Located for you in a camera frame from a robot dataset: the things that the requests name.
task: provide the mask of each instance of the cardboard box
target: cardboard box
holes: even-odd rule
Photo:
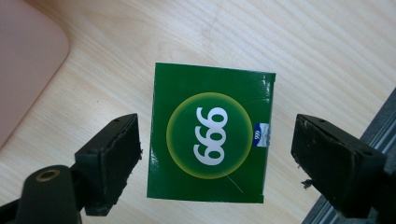
[[[263,203],[275,76],[157,63],[148,197]]]

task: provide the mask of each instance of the wooden table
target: wooden table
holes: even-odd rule
[[[290,155],[296,114],[360,137],[396,86],[394,1],[29,2],[64,29],[70,53],[0,149],[0,203],[33,171],[72,165],[112,119],[139,115],[143,160],[110,214],[83,223],[300,223],[319,193]],[[264,204],[146,197],[156,62],[277,73]]]

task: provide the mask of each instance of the white number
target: white number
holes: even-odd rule
[[[203,125],[209,128],[209,130],[207,130],[205,137],[202,137],[200,132],[201,126],[196,126],[195,136],[197,137],[198,141],[201,144],[206,146],[206,149],[203,156],[198,151],[200,145],[194,145],[194,154],[195,157],[198,159],[198,161],[200,161],[203,164],[218,165],[224,159],[224,150],[222,149],[221,146],[224,144],[226,140],[226,134],[222,128],[226,125],[228,120],[227,112],[225,112],[225,110],[220,107],[215,107],[209,111],[209,114],[207,115],[207,119],[204,119],[201,112],[202,112],[202,108],[198,107],[196,111],[197,118]],[[213,117],[215,116],[221,116],[222,121],[214,121]],[[212,139],[211,135],[214,133],[221,135],[221,138],[219,140]],[[211,152],[218,152],[219,157],[218,158],[210,157],[209,153]]]
[[[260,139],[260,131],[254,132],[254,139]]]

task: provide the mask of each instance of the green packaging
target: green packaging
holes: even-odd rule
[[[263,203],[275,77],[156,63],[148,197]]]

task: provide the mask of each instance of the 999 logo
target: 999 logo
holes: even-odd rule
[[[233,98],[205,92],[180,104],[169,119],[166,142],[178,167],[214,179],[235,171],[251,148],[248,113]]]

